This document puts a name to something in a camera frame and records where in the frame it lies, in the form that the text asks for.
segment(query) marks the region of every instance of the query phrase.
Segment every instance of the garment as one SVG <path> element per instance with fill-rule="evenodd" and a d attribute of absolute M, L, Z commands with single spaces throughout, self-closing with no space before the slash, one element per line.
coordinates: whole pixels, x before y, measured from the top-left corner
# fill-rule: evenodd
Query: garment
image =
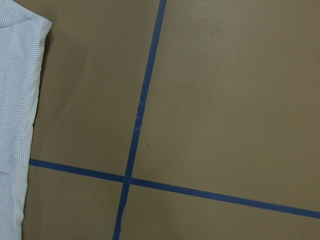
<path fill-rule="evenodd" d="M 0 240 L 20 240 L 33 122 L 51 22 L 0 0 Z"/>

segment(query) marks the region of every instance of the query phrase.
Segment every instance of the striped fabric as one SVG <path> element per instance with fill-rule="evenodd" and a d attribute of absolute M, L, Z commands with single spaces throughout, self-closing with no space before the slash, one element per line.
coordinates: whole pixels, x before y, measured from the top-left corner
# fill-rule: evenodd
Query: striped fabric
<path fill-rule="evenodd" d="M 0 240 L 20 240 L 47 19 L 0 0 Z"/>

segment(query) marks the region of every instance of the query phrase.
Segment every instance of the blue stripe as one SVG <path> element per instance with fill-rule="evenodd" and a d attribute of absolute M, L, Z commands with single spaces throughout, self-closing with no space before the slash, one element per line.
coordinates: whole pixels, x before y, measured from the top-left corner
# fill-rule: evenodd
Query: blue stripe
<path fill-rule="evenodd" d="M 266 209 L 266 210 L 277 211 L 277 212 L 282 212 L 287 214 L 294 214 L 294 215 L 300 215 L 300 216 L 309 217 L 309 218 L 320 219 L 320 212 L 318 211 L 311 211 L 311 210 L 278 205 L 278 204 L 273 204 L 273 203 L 268 203 L 263 201 L 250 200 L 250 199 L 236 197 L 236 196 L 229 196 L 229 195 L 224 195 L 224 194 L 219 194 L 219 193 L 214 193 L 209 191 L 201 191 L 201 190 L 196 190 L 196 189 L 187 188 L 187 187 L 142 180 L 138 178 L 131 178 L 130 184 L 146 187 L 146 188 L 163 190 L 167 192 L 190 195 L 190 196 L 195 196 L 195 197 L 200 197 L 205 199 L 212 199 L 212 200 L 222 201 L 226 203 L 239 204 L 239 205 L 249 206 L 249 207 L 254 207 L 259 209 Z"/>
<path fill-rule="evenodd" d="M 158 42 L 160 37 L 161 26 L 162 26 L 164 14 L 165 14 L 166 3 L 167 3 L 167 0 L 160 0 L 158 12 L 156 15 L 148 61 L 146 64 L 144 80 L 142 84 L 139 106 L 138 106 L 134 129 L 133 129 L 128 162 L 126 165 L 124 182 L 122 186 L 118 212 L 117 212 L 116 221 L 114 225 L 114 232 L 113 232 L 113 238 L 112 238 L 113 240 L 118 240 L 120 237 L 121 220 L 122 220 L 123 212 L 127 203 L 127 198 L 128 198 L 129 188 L 130 188 L 130 180 L 131 180 L 132 172 L 134 169 L 136 152 L 137 152 L 139 136 L 140 136 L 140 129 L 141 129 L 144 113 L 145 113 L 147 93 L 148 93 L 148 89 L 151 81 L 152 71 L 154 68 L 155 57 L 156 57 L 156 52 L 157 52 L 157 47 L 158 47 Z"/>
<path fill-rule="evenodd" d="M 78 175 L 93 177 L 97 179 L 105 179 L 105 180 L 110 180 L 110 181 L 120 182 L 120 183 L 124 182 L 124 177 L 120 175 L 105 173 L 101 171 L 94 171 L 94 170 L 89 170 L 89 169 L 75 167 L 75 166 L 68 166 L 68 165 L 63 165 L 63 164 L 58 164 L 58 163 L 53 163 L 48 161 L 41 161 L 41 160 L 36 160 L 32 158 L 30 159 L 29 164 L 31 166 L 41 167 L 45 169 L 53 169 L 53 170 L 58 170 L 58 171 L 67 172 L 71 174 L 78 174 Z"/>

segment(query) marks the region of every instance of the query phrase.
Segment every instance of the folded cloth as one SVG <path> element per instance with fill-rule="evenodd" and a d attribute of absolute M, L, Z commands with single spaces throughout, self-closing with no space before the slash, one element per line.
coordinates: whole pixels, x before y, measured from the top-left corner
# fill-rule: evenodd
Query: folded cloth
<path fill-rule="evenodd" d="M 33 122 L 51 22 L 0 0 L 0 240 L 20 240 Z"/>

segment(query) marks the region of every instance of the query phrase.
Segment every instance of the blue and white striped cloth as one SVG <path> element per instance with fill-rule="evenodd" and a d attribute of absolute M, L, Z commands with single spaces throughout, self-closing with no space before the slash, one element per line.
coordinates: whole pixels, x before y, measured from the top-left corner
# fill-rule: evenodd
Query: blue and white striped cloth
<path fill-rule="evenodd" d="M 20 240 L 45 38 L 51 22 L 0 0 L 0 240 Z"/>

